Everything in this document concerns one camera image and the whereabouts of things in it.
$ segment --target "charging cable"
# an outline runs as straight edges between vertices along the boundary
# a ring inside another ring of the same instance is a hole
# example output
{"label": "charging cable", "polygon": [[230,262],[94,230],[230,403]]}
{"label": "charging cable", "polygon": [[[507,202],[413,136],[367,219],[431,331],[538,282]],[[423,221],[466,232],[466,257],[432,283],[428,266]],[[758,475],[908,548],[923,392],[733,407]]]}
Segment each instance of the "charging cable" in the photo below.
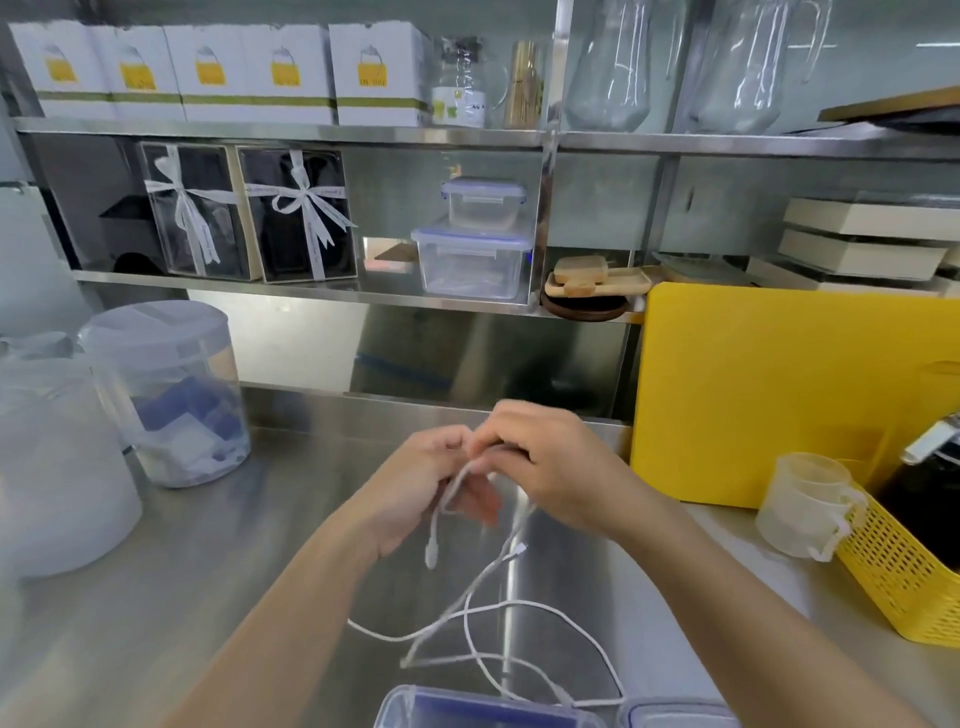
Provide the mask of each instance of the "charging cable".
{"label": "charging cable", "polygon": [[[467,475],[470,473],[470,468],[473,465],[472,462],[467,463],[457,476],[451,481],[450,485],[447,486],[444,494],[441,496],[440,501],[437,504],[437,507],[434,509],[434,512],[430,516],[430,538],[427,542],[426,550],[423,554],[423,560],[428,569],[435,569],[437,567],[437,561],[440,557],[440,542],[437,537],[437,522],[441,514],[449,515],[454,513],[454,511],[449,510],[449,505],[457,497],[457,494],[460,492],[461,487],[463,486],[464,480]],[[515,541],[517,541],[520,531],[523,529],[523,526],[526,525],[527,520],[530,518],[530,514],[533,513],[533,508],[526,508],[520,517],[516,519],[514,527],[510,531],[510,535],[507,537],[507,540],[503,543],[503,546],[500,548],[500,552],[497,554],[496,558],[493,559],[489,564],[487,564],[483,570],[470,582],[466,590],[450,604],[443,613],[435,619],[430,624],[427,624],[425,627],[413,632],[409,635],[404,635],[402,637],[390,637],[387,635],[381,635],[376,632],[373,632],[366,627],[362,627],[351,619],[347,620],[353,629],[358,632],[362,632],[369,637],[373,637],[382,642],[387,643],[406,643],[412,641],[410,649],[407,651],[407,654],[400,661],[401,668],[408,667],[430,667],[437,665],[450,665],[453,663],[474,661],[478,667],[480,667],[481,672],[483,672],[484,677],[487,678],[488,682],[504,697],[512,698],[513,700],[526,700],[526,698],[521,695],[504,688],[500,683],[498,683],[493,675],[490,673],[490,670],[485,664],[485,660],[496,660],[500,663],[513,663],[523,667],[527,667],[533,670],[537,675],[539,675],[543,682],[546,683],[547,687],[550,688],[550,691],[554,693],[557,698],[557,701],[564,706],[574,707],[574,708],[601,708],[601,707],[615,707],[623,703],[626,696],[626,692],[623,688],[623,683],[620,682],[620,677],[617,675],[616,670],[613,668],[613,664],[610,660],[610,657],[607,655],[607,652],[604,650],[600,643],[596,641],[587,630],[577,624],[573,619],[568,617],[566,614],[561,612],[555,607],[551,607],[548,604],[541,604],[537,601],[528,601],[526,599],[505,599],[499,601],[495,604],[489,604],[482,607],[470,607],[470,601],[473,599],[474,593],[479,589],[480,585],[497,569],[499,569],[503,564],[507,564],[517,557],[519,557],[527,548],[526,544],[523,542],[518,542],[516,546],[511,547]],[[479,652],[476,649],[476,646],[473,643],[473,637],[470,634],[469,627],[469,616],[471,614],[479,614],[481,612],[491,612],[500,609],[505,609],[507,607],[533,607],[535,609],[542,609],[545,612],[549,612],[552,615],[560,617],[565,621],[570,627],[575,629],[588,642],[593,646],[594,649],[600,654],[600,657],[603,659],[604,666],[607,668],[613,682],[616,684],[617,692],[620,693],[618,698],[601,698],[596,700],[574,700],[570,694],[564,690],[560,685],[555,683],[550,677],[544,672],[540,667],[537,667],[533,663],[527,662],[526,660],[520,660],[516,657],[508,657],[506,655],[499,655],[490,652]],[[467,640],[467,647],[469,649],[469,655],[455,655],[451,657],[438,657],[438,658],[428,658],[428,659],[417,659],[417,651],[420,647],[431,637],[433,637],[437,632],[448,622],[453,621],[456,618],[462,618],[464,625],[464,637]]]}

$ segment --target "left hand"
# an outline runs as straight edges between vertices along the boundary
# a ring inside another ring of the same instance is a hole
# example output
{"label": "left hand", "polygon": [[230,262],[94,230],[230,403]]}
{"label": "left hand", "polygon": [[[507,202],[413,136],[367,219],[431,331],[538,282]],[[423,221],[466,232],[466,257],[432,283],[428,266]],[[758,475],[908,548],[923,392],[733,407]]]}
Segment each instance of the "left hand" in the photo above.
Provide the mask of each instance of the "left hand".
{"label": "left hand", "polygon": [[[471,435],[465,425],[411,435],[347,501],[345,508],[370,528],[380,556],[391,553],[436,507],[446,483],[468,462],[462,447]],[[489,480],[473,474],[450,504],[487,525],[496,525],[500,505]]]}

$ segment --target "forearm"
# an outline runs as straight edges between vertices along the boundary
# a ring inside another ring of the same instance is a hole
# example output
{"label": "forearm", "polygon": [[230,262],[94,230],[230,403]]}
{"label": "forearm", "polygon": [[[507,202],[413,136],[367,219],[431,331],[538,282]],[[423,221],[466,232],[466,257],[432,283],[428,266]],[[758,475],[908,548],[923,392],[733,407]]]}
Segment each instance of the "forearm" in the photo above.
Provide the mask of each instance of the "forearm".
{"label": "forearm", "polygon": [[348,508],[310,537],[162,728],[294,726],[376,545]]}
{"label": "forearm", "polygon": [[677,501],[634,487],[613,537],[646,571],[745,726],[928,725],[770,590]]}

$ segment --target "yellow label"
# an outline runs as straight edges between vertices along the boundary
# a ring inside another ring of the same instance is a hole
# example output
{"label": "yellow label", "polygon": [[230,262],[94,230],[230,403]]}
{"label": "yellow label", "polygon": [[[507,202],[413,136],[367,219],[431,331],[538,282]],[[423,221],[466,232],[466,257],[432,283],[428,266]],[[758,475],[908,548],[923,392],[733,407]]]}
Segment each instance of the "yellow label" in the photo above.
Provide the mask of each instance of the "yellow label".
{"label": "yellow label", "polygon": [[194,61],[197,66],[197,79],[203,85],[227,85],[227,76],[220,63]]}
{"label": "yellow label", "polygon": [[383,63],[357,63],[360,85],[387,85],[387,66]]}
{"label": "yellow label", "polygon": [[274,85],[300,85],[300,69],[294,63],[270,64],[270,72],[274,76]]}
{"label": "yellow label", "polygon": [[156,91],[154,72],[143,63],[121,63],[120,74],[124,85],[131,91]]}
{"label": "yellow label", "polygon": [[77,83],[77,74],[73,72],[73,66],[67,59],[44,59],[47,61],[47,72],[50,78],[58,84]]}

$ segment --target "stainless steel counter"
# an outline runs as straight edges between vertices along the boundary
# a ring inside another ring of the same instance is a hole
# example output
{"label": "stainless steel counter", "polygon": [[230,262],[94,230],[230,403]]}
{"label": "stainless steel counter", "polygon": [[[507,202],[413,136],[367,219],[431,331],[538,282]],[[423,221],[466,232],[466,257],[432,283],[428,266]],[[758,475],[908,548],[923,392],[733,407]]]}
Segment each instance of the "stainless steel counter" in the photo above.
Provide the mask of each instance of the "stainless steel counter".
{"label": "stainless steel counter", "polygon": [[[457,417],[449,409],[419,412],[430,422],[410,418],[416,426]],[[185,491],[144,484],[143,520],[120,547],[85,569],[25,584],[25,617],[0,671],[0,725],[155,725],[312,530],[395,446],[384,418],[368,421],[364,435],[344,425],[341,414],[327,408],[312,434],[257,430],[251,459],[216,483]],[[479,415],[460,417],[472,423]],[[597,427],[615,439],[615,427]],[[442,520],[433,572],[423,566],[426,534],[419,531],[373,568],[354,619],[386,634],[434,619],[499,549],[516,509],[516,490],[503,487],[510,497],[500,527]],[[771,553],[750,513],[691,511],[880,681],[936,725],[960,726],[960,651],[902,640],[841,566]],[[527,552],[481,590],[476,604],[510,595],[563,609],[610,651],[631,695],[718,695],[653,585],[618,547],[543,513],[530,520],[524,540]],[[474,625],[479,649],[536,663],[575,698],[614,696],[599,656],[559,619],[516,609],[478,615]],[[450,625],[424,656],[464,648],[459,624]],[[369,728],[383,695],[400,683],[489,691],[471,664],[401,671],[403,652],[347,630],[303,725]],[[508,679],[515,691],[549,699],[535,676]],[[601,715],[612,725],[612,712]]]}

